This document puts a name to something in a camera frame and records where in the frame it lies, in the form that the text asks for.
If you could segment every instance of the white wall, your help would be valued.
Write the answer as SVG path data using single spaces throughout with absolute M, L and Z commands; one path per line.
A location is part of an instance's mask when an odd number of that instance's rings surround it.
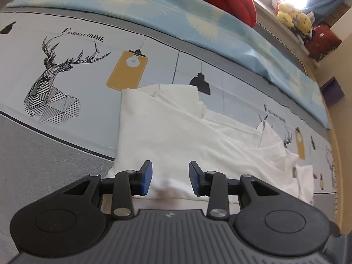
M 345 3 L 346 3 L 347 5 L 349 5 L 350 7 L 352 7 L 352 0 L 345 0 Z
M 335 25 L 331 27 L 331 31 L 340 39 L 345 40 L 352 34 L 352 8 L 350 8 Z

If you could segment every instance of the bedsheet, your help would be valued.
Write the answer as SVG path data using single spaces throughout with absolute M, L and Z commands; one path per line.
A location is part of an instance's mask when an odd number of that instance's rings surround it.
M 56 7 L 142 24 L 216 52 L 275 84 L 329 128 L 318 84 L 251 27 L 202 0 L 15 0 L 8 7 Z

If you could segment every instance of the geometric deer illustration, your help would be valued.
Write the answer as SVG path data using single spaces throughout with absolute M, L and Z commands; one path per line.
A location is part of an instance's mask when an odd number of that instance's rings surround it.
M 31 87 L 26 98 L 24 99 L 25 110 L 30 116 L 38 116 L 39 122 L 50 122 L 53 124 L 62 124 L 72 117 L 80 115 L 80 101 L 70 95 L 63 94 L 54 86 L 54 79 L 59 72 L 68 71 L 73 68 L 73 64 L 85 64 L 99 61 L 107 57 L 110 53 L 98 58 L 99 50 L 95 44 L 95 52 L 81 59 L 83 51 L 76 57 L 67 59 L 61 64 L 55 64 L 55 48 L 59 43 L 53 47 L 49 43 L 60 36 L 54 37 L 42 44 L 42 50 L 47 58 L 44 59 L 45 71 L 36 80 Z

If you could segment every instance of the white cloth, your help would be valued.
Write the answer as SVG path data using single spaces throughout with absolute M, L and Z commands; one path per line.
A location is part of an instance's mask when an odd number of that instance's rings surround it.
M 144 198 L 208 200 L 191 187 L 188 166 L 196 161 L 203 171 L 232 179 L 252 174 L 309 203 L 313 168 L 297 166 L 298 158 L 267 122 L 251 128 L 207 110 L 197 87 L 157 84 L 122 91 L 117 155 L 107 177 L 151 160 L 153 178 Z

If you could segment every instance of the stuffed toy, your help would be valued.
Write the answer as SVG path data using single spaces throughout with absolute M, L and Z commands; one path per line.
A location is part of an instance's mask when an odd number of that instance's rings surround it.
M 278 20 L 293 31 L 300 43 L 304 44 L 304 40 L 312 38 L 312 22 L 300 9 L 280 0 L 275 7 L 276 12 Z
M 303 35 L 308 35 L 312 30 L 312 22 L 306 14 L 299 13 L 296 16 L 297 25 L 296 28 L 299 29 Z
M 275 9 L 275 7 L 277 6 L 277 2 L 279 1 L 284 1 L 284 0 L 271 0 L 271 6 L 273 9 Z
M 277 18 L 281 23 L 284 24 L 285 27 L 288 27 L 289 29 L 292 29 L 295 26 L 293 24 L 292 18 L 287 13 L 279 12 L 277 14 Z

